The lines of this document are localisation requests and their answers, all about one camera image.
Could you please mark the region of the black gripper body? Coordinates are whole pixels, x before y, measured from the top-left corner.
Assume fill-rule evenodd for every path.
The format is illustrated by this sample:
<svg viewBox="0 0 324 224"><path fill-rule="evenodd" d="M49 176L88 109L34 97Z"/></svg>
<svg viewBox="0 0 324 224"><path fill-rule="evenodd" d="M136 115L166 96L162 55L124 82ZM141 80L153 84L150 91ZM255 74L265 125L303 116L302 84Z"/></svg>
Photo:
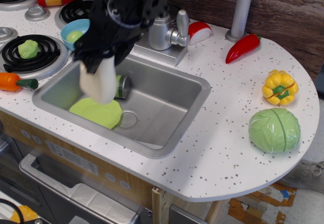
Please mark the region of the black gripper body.
<svg viewBox="0 0 324 224"><path fill-rule="evenodd" d="M76 42L77 52L108 51L114 55L114 41L138 40L146 31L147 24L141 24L134 29L126 29L115 23L108 14L109 0L94 0L89 13L90 27L88 31Z"/></svg>

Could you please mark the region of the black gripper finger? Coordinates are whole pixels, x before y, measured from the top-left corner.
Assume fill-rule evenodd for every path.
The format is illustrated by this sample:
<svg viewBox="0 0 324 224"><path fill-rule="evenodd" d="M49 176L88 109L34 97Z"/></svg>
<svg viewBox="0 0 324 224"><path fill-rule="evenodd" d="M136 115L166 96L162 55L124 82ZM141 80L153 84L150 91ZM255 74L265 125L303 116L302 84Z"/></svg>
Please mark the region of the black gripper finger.
<svg viewBox="0 0 324 224"><path fill-rule="evenodd" d="M80 61L86 67L86 72L94 74L104 58L109 55L108 51L74 51L74 61Z"/></svg>
<svg viewBox="0 0 324 224"><path fill-rule="evenodd" d="M114 66L119 65L129 55L136 41L137 40L130 40L125 42L114 41Z"/></svg>

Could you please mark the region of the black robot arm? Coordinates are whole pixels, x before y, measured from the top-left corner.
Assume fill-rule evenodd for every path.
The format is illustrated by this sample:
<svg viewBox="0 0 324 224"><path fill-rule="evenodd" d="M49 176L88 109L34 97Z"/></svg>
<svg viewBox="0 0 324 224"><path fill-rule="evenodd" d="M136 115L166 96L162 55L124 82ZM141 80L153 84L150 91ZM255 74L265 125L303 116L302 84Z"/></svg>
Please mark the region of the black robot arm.
<svg viewBox="0 0 324 224"><path fill-rule="evenodd" d="M95 73L105 58L121 63L134 43L168 11L168 0L94 0L88 31L74 44L74 60Z"/></svg>

